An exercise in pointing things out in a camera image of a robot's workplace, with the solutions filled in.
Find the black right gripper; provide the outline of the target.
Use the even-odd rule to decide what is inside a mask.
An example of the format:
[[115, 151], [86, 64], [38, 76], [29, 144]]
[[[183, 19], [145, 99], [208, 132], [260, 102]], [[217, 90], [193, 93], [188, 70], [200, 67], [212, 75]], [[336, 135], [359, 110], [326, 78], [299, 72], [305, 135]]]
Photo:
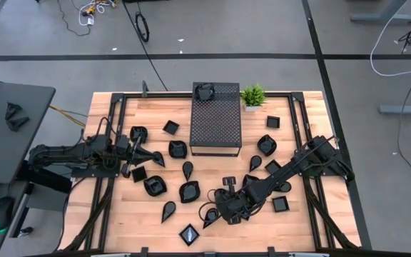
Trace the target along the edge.
[[228, 189], [219, 188], [215, 190], [215, 195], [213, 200], [209, 200], [210, 203], [214, 204], [214, 209], [218, 215], [227, 221], [228, 225], [236, 225], [241, 222], [242, 213], [231, 213], [228, 210], [227, 202], [234, 195], [235, 192], [234, 185], [236, 184], [236, 179], [234, 176], [224, 177], [223, 185], [227, 186]]

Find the black desk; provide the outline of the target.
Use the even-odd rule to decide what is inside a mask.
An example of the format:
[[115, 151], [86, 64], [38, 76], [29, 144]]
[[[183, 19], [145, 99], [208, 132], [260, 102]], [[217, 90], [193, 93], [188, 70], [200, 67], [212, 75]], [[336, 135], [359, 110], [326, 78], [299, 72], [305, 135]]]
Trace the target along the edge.
[[[0, 82], [0, 183], [10, 183], [16, 176], [55, 92], [48, 86]], [[11, 119], [30, 118], [18, 132], [10, 131], [6, 125], [8, 102], [23, 109]]]

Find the black perforated metal shelf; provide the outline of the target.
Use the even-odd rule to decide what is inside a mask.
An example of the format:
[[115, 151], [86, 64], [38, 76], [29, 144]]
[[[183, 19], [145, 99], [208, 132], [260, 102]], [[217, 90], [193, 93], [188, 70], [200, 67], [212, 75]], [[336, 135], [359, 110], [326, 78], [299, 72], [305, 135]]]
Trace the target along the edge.
[[[195, 87], [213, 83], [208, 101], [195, 98]], [[242, 148], [240, 85], [224, 82], [193, 83], [189, 146], [194, 156], [237, 157]]]

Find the black computer mouse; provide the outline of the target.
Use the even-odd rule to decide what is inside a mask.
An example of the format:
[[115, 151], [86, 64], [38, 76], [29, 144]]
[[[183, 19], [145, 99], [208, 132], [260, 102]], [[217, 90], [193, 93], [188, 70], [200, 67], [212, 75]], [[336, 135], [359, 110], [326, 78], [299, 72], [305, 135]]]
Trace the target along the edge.
[[14, 199], [10, 196], [0, 198], [0, 231], [8, 228], [14, 209]]

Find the black plastic bracket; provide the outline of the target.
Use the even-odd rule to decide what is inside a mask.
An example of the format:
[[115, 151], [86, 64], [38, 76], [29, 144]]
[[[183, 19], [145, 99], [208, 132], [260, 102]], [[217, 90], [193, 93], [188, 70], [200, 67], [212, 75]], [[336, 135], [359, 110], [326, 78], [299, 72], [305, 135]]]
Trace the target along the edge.
[[6, 107], [5, 119], [10, 120], [14, 115], [18, 112], [22, 111], [23, 109], [18, 104], [13, 104], [8, 102]]
[[19, 118], [19, 119], [11, 119], [6, 120], [6, 125], [8, 126], [10, 131], [18, 132], [22, 126], [24, 126], [30, 118], [28, 116]]

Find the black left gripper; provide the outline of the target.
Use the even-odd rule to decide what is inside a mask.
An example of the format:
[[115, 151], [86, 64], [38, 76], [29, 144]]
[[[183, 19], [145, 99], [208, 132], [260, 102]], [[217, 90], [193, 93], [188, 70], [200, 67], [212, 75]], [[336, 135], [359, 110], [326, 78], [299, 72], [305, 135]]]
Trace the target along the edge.
[[156, 155], [157, 152], [150, 152], [146, 149], [144, 149], [141, 145], [140, 142], [137, 141], [131, 145], [131, 147], [128, 150], [128, 153], [126, 156], [121, 158], [118, 156], [118, 158], [121, 161], [125, 161], [126, 163], [122, 166], [121, 168], [121, 174], [124, 178], [129, 178], [131, 175], [130, 171], [130, 166], [134, 165], [137, 166], [141, 163], [144, 163], [146, 161], [152, 161], [156, 160]]

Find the green plant in white pot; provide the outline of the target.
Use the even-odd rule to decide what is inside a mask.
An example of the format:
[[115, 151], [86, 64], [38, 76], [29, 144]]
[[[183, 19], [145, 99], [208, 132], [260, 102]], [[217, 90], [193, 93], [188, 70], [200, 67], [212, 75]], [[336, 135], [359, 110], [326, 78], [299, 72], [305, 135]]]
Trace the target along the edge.
[[265, 89], [260, 84], [246, 87], [240, 93], [244, 111], [255, 112], [265, 103]]

